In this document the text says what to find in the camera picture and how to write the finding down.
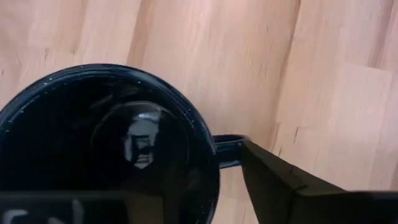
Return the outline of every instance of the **black mug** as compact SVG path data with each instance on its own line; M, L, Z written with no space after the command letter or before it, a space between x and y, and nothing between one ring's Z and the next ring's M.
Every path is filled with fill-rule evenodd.
M61 70L0 112L0 212L28 222L147 222L137 219L146 211L126 213L129 198L153 200L146 209L160 223L209 223L219 169L239 165L244 139L213 137L181 93L141 70Z

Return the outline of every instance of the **wooden floor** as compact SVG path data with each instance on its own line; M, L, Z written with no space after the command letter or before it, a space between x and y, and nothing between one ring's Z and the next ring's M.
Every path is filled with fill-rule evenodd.
M2 0L0 108L83 63L156 74L213 134L349 190L398 189L398 0ZM257 223L240 168L213 223Z

